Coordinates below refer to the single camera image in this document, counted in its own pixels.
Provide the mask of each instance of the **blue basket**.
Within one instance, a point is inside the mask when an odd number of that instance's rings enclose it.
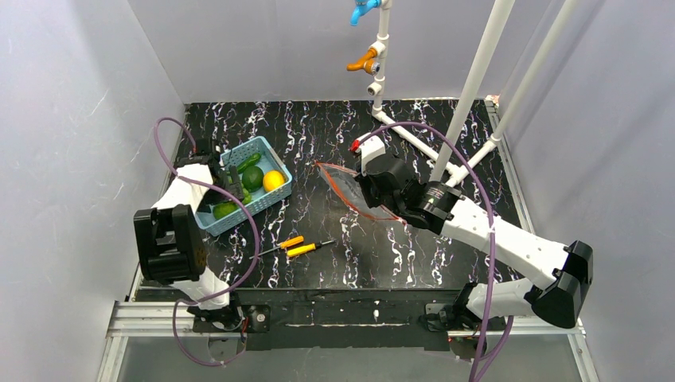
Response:
[[[293,180],[291,173],[288,172],[286,166],[281,162],[279,156],[274,152],[269,142],[267,142],[264,137],[255,137],[232,150],[226,150],[220,155],[220,158],[223,160],[225,168],[227,169],[231,165],[238,166],[241,162],[245,161],[255,153],[260,154],[260,162],[258,162],[256,166],[258,166],[263,173],[272,170],[280,171],[286,178],[286,183],[269,193],[266,193],[263,187],[260,187],[260,189],[254,193],[251,193],[251,203],[248,203],[246,208],[252,215],[289,197],[291,195],[291,181]],[[196,218],[199,228],[204,229],[213,236],[218,236],[246,220],[244,211],[241,209],[237,209],[235,212],[232,212],[219,220],[216,220],[216,218],[213,217],[213,214],[208,212],[197,212]]]

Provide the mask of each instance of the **white panel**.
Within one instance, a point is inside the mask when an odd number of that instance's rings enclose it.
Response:
[[[479,95],[498,94],[549,0],[516,3]],[[379,10],[351,0],[130,0],[188,102],[370,99],[345,66],[375,41]],[[493,2],[394,1],[386,99],[459,96]]]
[[[598,3],[509,145],[537,233],[594,248],[600,380],[673,380],[675,3]]]
[[[183,106],[124,0],[4,2],[0,62],[0,380],[94,380]]]

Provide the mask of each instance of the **yellow screwdriver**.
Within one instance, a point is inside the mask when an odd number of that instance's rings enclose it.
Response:
[[[323,247],[324,245],[332,244],[332,243],[335,243],[335,240],[329,240],[329,241],[326,241],[325,243],[312,243],[312,244],[303,245],[301,247],[297,247],[297,248],[293,248],[293,249],[288,250],[286,252],[286,256],[288,256],[288,257],[300,256],[303,253],[311,252],[315,249],[319,249],[319,248]]]
[[[296,244],[300,244],[300,243],[303,242],[303,241],[305,241],[305,238],[304,238],[303,236],[296,236],[296,237],[294,237],[294,238],[292,238],[292,239],[289,239],[289,240],[284,241],[283,243],[281,243],[281,244],[280,244],[279,246],[277,246],[277,247],[274,247],[274,248],[272,248],[272,249],[268,249],[268,250],[266,250],[265,252],[260,252],[260,253],[258,254],[258,257],[260,257],[260,256],[262,256],[262,255],[264,255],[264,254],[266,254],[266,253],[270,253],[270,252],[276,251],[276,250],[278,250],[278,249],[285,249],[285,248],[288,248],[288,247],[292,247],[292,246],[294,246],[294,245],[296,245]]]

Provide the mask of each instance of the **blue faucet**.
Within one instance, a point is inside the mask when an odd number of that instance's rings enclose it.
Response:
[[[381,0],[354,0],[356,3],[357,7],[354,8],[354,12],[352,13],[352,18],[349,21],[349,23],[352,26],[357,26],[358,25],[358,19],[367,14],[369,10],[373,8],[377,8],[380,6]]]

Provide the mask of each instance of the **table surface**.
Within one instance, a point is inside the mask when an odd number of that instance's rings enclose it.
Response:
[[[398,121],[418,121],[447,130],[456,100],[390,101],[384,110]],[[213,136],[225,147],[234,147],[263,136],[293,175],[292,194],[255,216],[263,250],[297,235],[306,243],[336,240],[307,255],[288,259],[282,251],[261,258],[242,287],[257,288],[447,288],[461,289],[470,281],[484,282],[486,256],[464,243],[403,225],[396,221],[373,221],[350,210],[319,175],[315,162],[353,168],[356,158],[351,142],[380,124],[369,112],[369,101],[317,101],[269,103],[193,103],[186,123],[195,137]],[[467,117],[458,147],[475,153],[491,132],[486,104],[477,100]],[[435,150],[440,140],[431,133],[411,129]],[[396,133],[385,133],[387,150],[403,158],[422,180],[433,163]],[[189,154],[189,141],[182,137],[177,160]],[[519,225],[498,152],[475,168],[486,187],[496,213]],[[459,188],[482,203],[468,177]],[[219,277],[232,284],[249,267],[253,235],[242,223],[218,237],[205,233],[208,264]],[[518,275],[497,265],[500,281]]]

